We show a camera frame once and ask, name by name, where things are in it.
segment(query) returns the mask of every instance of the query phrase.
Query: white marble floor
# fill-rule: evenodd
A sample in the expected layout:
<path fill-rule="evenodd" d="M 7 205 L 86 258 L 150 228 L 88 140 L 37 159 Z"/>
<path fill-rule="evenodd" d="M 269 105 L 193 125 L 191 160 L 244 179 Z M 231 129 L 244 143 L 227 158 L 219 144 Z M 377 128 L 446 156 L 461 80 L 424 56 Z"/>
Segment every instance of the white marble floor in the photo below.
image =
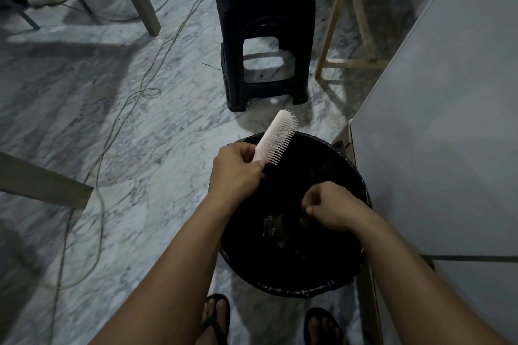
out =
<path fill-rule="evenodd" d="M 159 6 L 165 0 L 152 0 Z M 317 0 L 315 49 L 320 49 L 333 0 Z M 404 0 L 364 0 L 380 53 L 390 57 L 409 29 Z M 132 17 L 129 0 L 87 0 L 99 15 Z M 158 12 L 160 35 L 140 22 L 94 24 L 65 6 L 28 10 L 33 32 L 12 11 L 0 11 L 0 150 L 78 180 L 87 177 L 119 112 L 139 89 L 159 48 L 176 33 L 195 0 L 169 0 Z M 68 5 L 79 8 L 76 1 Z M 350 3 L 340 19 L 332 55 L 361 56 Z M 301 131 L 331 141 L 376 82 L 376 71 L 325 71 L 310 77 L 310 100 L 255 100 L 246 113 L 226 107 L 220 69 L 221 32 L 215 0 L 205 0 L 165 56 L 150 87 L 128 117 L 100 171 L 104 234 L 97 258 L 99 194 L 70 222 L 57 298 L 55 282 L 70 212 L 0 194 L 0 341 L 4 344 L 84 345 L 145 276 L 203 198 L 212 159 L 227 143 L 266 129 L 277 110 L 292 110 Z M 265 46 L 250 46 L 254 53 Z M 302 322 L 321 306 L 364 343 L 353 285 L 311 300 L 265 294 L 218 260 L 214 290 L 232 304 L 232 344 L 303 343 Z"/>

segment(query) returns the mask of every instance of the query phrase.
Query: hairbrush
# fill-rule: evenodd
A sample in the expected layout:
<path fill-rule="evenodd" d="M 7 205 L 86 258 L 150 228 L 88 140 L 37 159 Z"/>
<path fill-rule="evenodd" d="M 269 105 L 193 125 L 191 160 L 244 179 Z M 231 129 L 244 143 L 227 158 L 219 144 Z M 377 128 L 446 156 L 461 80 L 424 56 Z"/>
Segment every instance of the hairbrush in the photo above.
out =
<path fill-rule="evenodd" d="M 295 115 L 281 109 L 255 147 L 252 162 L 262 160 L 265 163 L 271 162 L 277 165 L 295 135 L 297 126 L 298 121 Z"/>

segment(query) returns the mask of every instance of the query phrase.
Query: trash bin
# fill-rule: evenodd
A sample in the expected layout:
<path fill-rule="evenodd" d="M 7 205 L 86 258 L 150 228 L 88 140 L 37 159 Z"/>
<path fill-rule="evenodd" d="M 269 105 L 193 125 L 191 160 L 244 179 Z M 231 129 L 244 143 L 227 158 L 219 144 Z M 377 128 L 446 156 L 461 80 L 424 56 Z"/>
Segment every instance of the trash bin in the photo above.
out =
<path fill-rule="evenodd" d="M 257 144 L 263 133 L 242 139 Z M 346 187 L 371 206 L 365 182 L 351 162 L 327 142 L 296 132 L 279 165 L 227 224 L 221 256 L 254 287 L 277 296 L 313 297 L 353 281 L 365 259 L 351 232 L 324 228 L 301 207 L 314 184 Z"/>

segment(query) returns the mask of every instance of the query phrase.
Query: flip-flop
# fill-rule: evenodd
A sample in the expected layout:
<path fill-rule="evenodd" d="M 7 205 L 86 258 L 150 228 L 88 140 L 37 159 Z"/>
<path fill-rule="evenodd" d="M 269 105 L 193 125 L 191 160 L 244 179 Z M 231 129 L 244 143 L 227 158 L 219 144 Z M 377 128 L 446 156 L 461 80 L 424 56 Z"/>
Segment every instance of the flip-flop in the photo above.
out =
<path fill-rule="evenodd" d="M 319 337 L 316 341 L 318 344 L 333 344 L 336 343 L 338 345 L 341 345 L 343 342 L 343 331 L 338 322 L 336 321 L 335 317 L 330 314 L 330 312 L 326 311 L 323 308 L 320 307 L 313 307 L 308 311 L 306 314 L 306 318 L 304 319 L 304 344 L 311 345 L 311 338 L 309 337 L 309 320 L 315 317 L 319 320 Z M 332 332 L 330 331 L 323 331 L 322 330 L 322 318 L 326 317 L 327 321 L 330 323 L 333 323 L 334 327 L 337 327 L 340 330 L 340 340 L 337 341 L 334 329 Z"/>
<path fill-rule="evenodd" d="M 214 299 L 214 312 L 211 316 L 209 316 L 207 319 L 204 320 L 202 323 L 202 331 L 200 332 L 200 335 L 208 329 L 210 326 L 214 329 L 214 332 L 216 333 L 216 340 L 217 345 L 226 345 L 227 344 L 227 338 L 229 337 L 229 328 L 230 328 L 230 303 L 229 299 L 226 298 L 225 295 L 222 295 L 221 293 L 215 293 L 214 295 L 211 295 L 207 297 L 207 303 L 209 300 Z M 227 312 L 225 316 L 225 333 L 223 333 L 223 330 L 220 327 L 220 323 L 217 321 L 217 312 L 216 312 L 216 304 L 218 301 L 224 300 L 225 303 L 227 303 Z"/>

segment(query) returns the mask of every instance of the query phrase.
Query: stool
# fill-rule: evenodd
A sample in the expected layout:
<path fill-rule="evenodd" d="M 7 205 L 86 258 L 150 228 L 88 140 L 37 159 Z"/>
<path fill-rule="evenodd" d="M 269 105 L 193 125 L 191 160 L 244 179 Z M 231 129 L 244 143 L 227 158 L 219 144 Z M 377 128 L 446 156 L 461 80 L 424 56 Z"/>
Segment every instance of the stool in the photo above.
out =
<path fill-rule="evenodd" d="M 223 43 L 221 68 L 232 112 L 246 111 L 248 100 L 289 94 L 293 104 L 308 100 L 309 63 L 315 29 L 315 0 L 216 0 Z M 246 83 L 243 43 L 275 37 L 295 57 L 295 75 L 286 80 Z"/>

